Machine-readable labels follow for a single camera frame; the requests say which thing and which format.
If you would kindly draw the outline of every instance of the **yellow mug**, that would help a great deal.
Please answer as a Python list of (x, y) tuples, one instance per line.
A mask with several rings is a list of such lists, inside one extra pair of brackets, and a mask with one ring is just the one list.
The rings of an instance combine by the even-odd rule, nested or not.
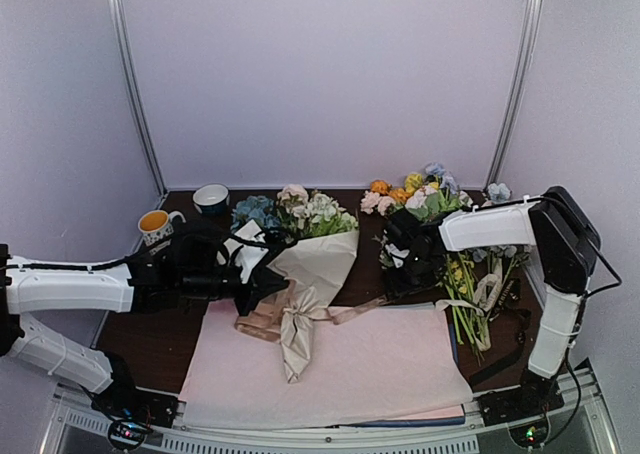
[[(176, 217), (180, 217), (184, 222), (184, 215), (180, 211), (168, 213), (166, 211), (150, 211), (138, 221), (138, 229), (142, 233), (142, 239), (145, 245), (150, 246), (160, 239), (173, 234), (173, 225), (171, 224)], [(151, 249), (151, 254), (157, 253), (160, 249), (164, 249), (171, 241), (163, 242), (159, 246)]]

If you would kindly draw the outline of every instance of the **pink paper sheet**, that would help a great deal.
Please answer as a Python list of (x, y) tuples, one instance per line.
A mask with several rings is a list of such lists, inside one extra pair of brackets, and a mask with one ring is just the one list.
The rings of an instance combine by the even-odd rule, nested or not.
[(313, 360), (297, 384), (286, 381), (280, 346), (239, 333), (235, 319), (232, 301), (210, 304), (180, 394), (188, 426), (289, 429), (425, 418), (472, 399), (442, 312), (376, 309), (339, 326), (319, 322)]

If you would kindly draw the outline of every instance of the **light blue flower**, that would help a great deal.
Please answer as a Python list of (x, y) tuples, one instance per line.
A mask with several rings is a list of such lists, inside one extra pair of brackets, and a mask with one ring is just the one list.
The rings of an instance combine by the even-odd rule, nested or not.
[(511, 189), (504, 182), (500, 184), (489, 184), (487, 186), (487, 196), (489, 200), (495, 204), (507, 202), (511, 198)]
[(484, 249), (473, 250), (473, 262), (482, 262), (487, 257), (487, 251)]
[(427, 164), (427, 167), (424, 168), (424, 171), (426, 172), (427, 176), (436, 177), (442, 177), (446, 172), (444, 166), (439, 162), (430, 162), (429, 164)]
[(271, 214), (274, 211), (275, 203), (273, 200), (265, 196), (249, 196), (246, 200), (236, 204), (231, 215), (233, 221), (231, 231), (236, 232), (251, 220), (256, 221), (263, 229), (270, 228), (267, 224), (272, 227), (278, 227), (279, 219)]
[(456, 194), (458, 192), (458, 183), (453, 178), (449, 171), (446, 171), (442, 176), (442, 182), (440, 182), (440, 189), (449, 189), (451, 194)]
[(278, 219), (276, 216), (267, 216), (264, 220), (263, 227), (265, 229), (275, 229), (277, 227), (280, 227), (281, 225), (282, 223), (280, 222), (280, 219)]
[(518, 248), (516, 246), (507, 246), (504, 249), (504, 255), (509, 259), (515, 256), (516, 252), (518, 252)]

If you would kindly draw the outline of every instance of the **wrapping paper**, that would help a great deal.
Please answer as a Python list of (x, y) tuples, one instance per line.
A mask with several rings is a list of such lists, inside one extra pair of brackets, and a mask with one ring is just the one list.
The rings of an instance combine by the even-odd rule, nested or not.
[(311, 362), (314, 322), (331, 318), (327, 308), (356, 259), (359, 231), (304, 239), (269, 267), (291, 281), (288, 291), (264, 299), (236, 328), (280, 342), (287, 382), (300, 380)]
[(423, 417), (472, 400), (443, 312), (375, 309), (341, 325), (318, 322), (313, 361), (295, 384), (287, 383), (280, 346), (238, 332), (236, 317), (230, 300), (205, 315), (180, 394), (188, 426), (325, 427)]

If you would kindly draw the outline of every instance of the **bowl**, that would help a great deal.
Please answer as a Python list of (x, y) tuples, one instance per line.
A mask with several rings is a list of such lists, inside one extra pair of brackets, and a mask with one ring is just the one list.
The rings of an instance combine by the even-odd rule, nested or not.
[(193, 205), (203, 216), (220, 216), (229, 206), (229, 189), (222, 184), (207, 184), (193, 194)]

